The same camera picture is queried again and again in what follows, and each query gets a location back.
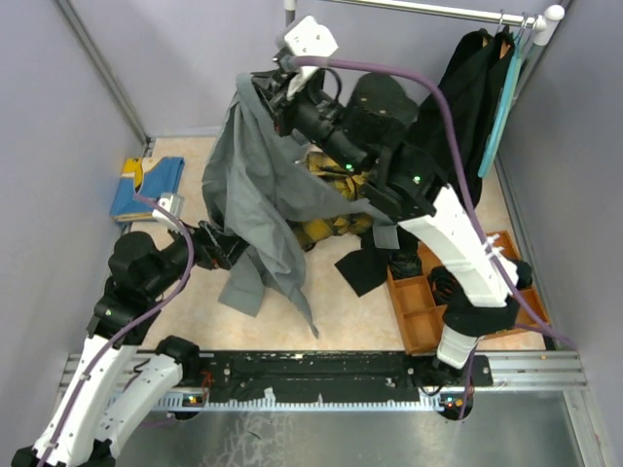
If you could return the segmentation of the grey button-up shirt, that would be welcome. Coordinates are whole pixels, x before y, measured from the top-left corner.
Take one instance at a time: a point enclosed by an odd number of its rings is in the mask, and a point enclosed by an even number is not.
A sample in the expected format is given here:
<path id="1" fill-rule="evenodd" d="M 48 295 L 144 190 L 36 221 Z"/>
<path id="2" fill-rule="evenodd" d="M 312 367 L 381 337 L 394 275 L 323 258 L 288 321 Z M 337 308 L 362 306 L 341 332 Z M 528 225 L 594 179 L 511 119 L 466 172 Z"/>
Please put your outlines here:
<path id="1" fill-rule="evenodd" d="M 289 221 L 363 211 L 374 218 L 376 246 L 398 247 L 397 228 L 385 214 L 366 199 L 345 201 L 301 165 L 307 150 L 303 138 L 277 135 L 250 74 L 239 74 L 202 176 L 210 220 L 248 243 L 219 296 L 221 304 L 255 316 L 271 287 L 313 322 L 303 293 L 307 264 Z"/>

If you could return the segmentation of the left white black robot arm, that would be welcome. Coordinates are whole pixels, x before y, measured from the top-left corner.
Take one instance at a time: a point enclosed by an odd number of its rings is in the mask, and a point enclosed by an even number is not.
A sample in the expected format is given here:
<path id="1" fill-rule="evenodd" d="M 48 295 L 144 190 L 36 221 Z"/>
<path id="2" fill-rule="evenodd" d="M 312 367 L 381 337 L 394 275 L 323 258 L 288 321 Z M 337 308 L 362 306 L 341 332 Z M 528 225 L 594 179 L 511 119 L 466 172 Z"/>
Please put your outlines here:
<path id="1" fill-rule="evenodd" d="M 19 449 L 15 466 L 113 466 L 128 439 L 156 403 L 175 385 L 196 383 L 202 374 L 199 347 L 169 336 L 144 362 L 120 396 L 123 370 L 143 344 L 168 300 L 181 292 L 194 266 L 230 269 L 247 242 L 207 222 L 186 226 L 158 249 L 145 232 L 115 243 L 111 275 L 96 303 L 80 361 L 48 427 L 30 447 Z"/>

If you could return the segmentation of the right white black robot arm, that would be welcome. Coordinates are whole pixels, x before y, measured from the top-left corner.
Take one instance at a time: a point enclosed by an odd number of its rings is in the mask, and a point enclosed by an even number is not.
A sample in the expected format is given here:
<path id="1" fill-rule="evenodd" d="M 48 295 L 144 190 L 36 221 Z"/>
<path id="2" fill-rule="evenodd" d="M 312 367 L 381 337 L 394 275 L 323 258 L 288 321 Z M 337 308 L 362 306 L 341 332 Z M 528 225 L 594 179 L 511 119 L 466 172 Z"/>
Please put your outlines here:
<path id="1" fill-rule="evenodd" d="M 295 72 L 255 72 L 251 83 L 279 135 L 298 131 L 340 168 L 367 173 L 363 196 L 423 242 L 454 279 L 434 370 L 446 384 L 461 382 L 477 343 L 514 327 L 520 306 L 510 288 L 530 285 L 531 267 L 479 237 L 439 164 L 410 142 L 417 104 L 381 73 L 361 76 L 346 105 L 324 91 L 320 70 L 307 80 Z"/>

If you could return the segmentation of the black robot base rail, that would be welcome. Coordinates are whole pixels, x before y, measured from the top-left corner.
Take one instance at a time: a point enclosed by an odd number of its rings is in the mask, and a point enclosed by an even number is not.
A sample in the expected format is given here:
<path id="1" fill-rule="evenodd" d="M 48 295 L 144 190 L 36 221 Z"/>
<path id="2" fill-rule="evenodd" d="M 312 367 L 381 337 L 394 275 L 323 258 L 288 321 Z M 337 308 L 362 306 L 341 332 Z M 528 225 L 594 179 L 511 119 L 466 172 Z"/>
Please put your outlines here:
<path id="1" fill-rule="evenodd" d="M 222 350 L 201 353 L 177 386 L 206 391 L 211 403 L 259 401 L 267 389 L 279 403 L 417 402 L 421 389 L 426 395 L 462 389 L 467 374 L 476 387 L 493 385 L 485 356 L 456 370 L 432 354 L 403 351 Z"/>

